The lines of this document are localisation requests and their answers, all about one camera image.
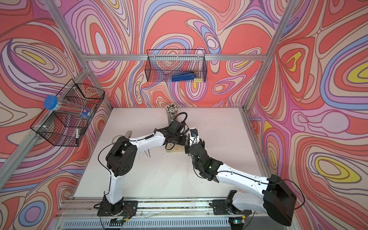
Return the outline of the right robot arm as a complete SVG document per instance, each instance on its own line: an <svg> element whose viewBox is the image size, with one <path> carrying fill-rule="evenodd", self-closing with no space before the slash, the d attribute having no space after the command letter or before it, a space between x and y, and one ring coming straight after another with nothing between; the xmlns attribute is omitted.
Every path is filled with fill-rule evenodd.
<svg viewBox="0 0 368 230"><path fill-rule="evenodd" d="M186 153L198 177L236 187L228 193L222 211L240 215L247 211L267 213L277 223L291 226L297 196L277 175L261 177L236 170L208 156L202 140L189 139Z"/></svg>

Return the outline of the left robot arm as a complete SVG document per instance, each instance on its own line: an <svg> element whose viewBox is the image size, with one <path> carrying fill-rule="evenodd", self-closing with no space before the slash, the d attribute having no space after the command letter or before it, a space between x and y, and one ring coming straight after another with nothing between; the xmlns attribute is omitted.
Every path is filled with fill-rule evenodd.
<svg viewBox="0 0 368 230"><path fill-rule="evenodd" d="M105 168L110 173L109 191L103 196L98 216L134 216L135 212L127 211L124 205L123 187L125 175L133 168L137 153L169 143L184 146L186 132L186 123L174 120L167 127L155 129L152 134L132 139L121 136L112 143L105 158Z"/></svg>

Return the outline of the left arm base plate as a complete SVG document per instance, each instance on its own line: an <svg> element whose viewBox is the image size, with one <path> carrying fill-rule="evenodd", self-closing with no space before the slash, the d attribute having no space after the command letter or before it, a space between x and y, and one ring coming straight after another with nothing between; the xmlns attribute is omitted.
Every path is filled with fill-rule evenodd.
<svg viewBox="0 0 368 230"><path fill-rule="evenodd" d="M112 205L107 200L103 200L98 208L99 217L133 217L137 213L138 201L119 201Z"/></svg>

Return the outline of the wooden block with nails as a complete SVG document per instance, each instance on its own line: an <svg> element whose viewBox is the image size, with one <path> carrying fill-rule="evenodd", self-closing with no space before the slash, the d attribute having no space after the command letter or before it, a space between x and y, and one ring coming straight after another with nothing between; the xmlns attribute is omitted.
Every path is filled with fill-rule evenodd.
<svg viewBox="0 0 368 230"><path fill-rule="evenodd" d="M168 143L165 149L168 153L185 153L185 147L178 144Z"/></svg>

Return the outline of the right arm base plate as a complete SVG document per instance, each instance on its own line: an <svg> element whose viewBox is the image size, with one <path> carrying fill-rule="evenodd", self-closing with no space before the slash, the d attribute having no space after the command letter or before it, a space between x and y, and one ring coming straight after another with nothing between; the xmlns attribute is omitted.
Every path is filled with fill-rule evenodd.
<svg viewBox="0 0 368 230"><path fill-rule="evenodd" d="M248 217L253 213L251 210L239 210L230 202L226 202L225 199L212 200L209 206L213 209L214 215L242 215Z"/></svg>

